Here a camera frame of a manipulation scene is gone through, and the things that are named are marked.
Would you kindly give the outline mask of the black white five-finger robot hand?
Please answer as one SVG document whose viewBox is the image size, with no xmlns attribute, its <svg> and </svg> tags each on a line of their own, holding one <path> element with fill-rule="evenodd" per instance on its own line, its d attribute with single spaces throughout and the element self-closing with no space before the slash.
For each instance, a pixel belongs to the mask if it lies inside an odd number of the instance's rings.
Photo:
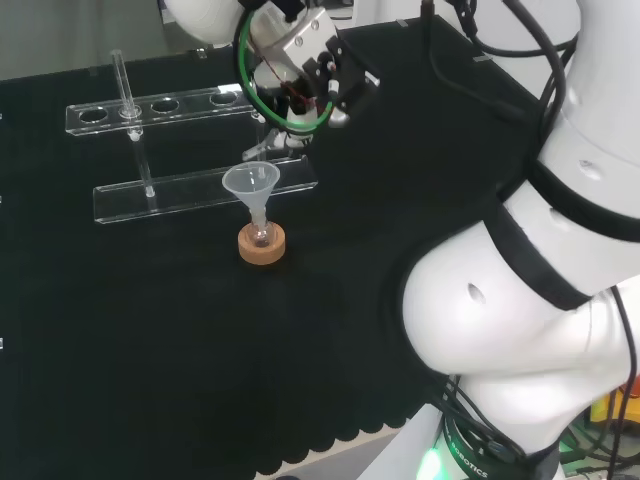
<svg viewBox="0 0 640 480">
<path fill-rule="evenodd" d="M 239 79 L 259 119 L 283 134 L 292 148 L 306 145 L 325 127 L 343 127 L 350 120 L 336 102 L 316 93 L 304 75 L 280 62 L 245 65 Z"/>
</svg>

